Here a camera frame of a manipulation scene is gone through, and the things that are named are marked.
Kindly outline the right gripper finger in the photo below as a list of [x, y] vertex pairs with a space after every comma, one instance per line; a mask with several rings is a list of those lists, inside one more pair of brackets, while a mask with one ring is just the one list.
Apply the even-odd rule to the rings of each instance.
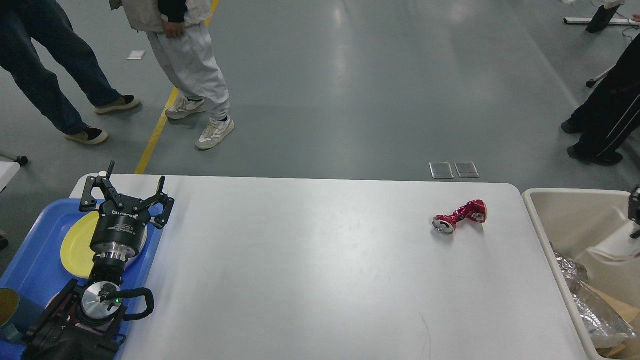
[[628, 219], [633, 222], [631, 239], [637, 240], [640, 237], [640, 188], [636, 187], [630, 192], [628, 197]]

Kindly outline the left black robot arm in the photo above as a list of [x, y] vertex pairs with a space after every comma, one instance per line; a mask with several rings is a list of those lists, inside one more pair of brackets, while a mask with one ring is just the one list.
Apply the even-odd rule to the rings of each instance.
[[113, 360], [126, 340], [122, 324], [154, 310], [153, 292], [123, 287], [124, 274], [146, 248], [147, 228], [167, 225], [175, 200], [163, 189], [164, 176], [146, 199], [119, 193], [111, 182], [114, 166], [112, 161], [104, 174], [86, 179], [78, 206], [98, 216], [87, 281], [68, 281], [46, 306], [22, 338], [23, 360]]

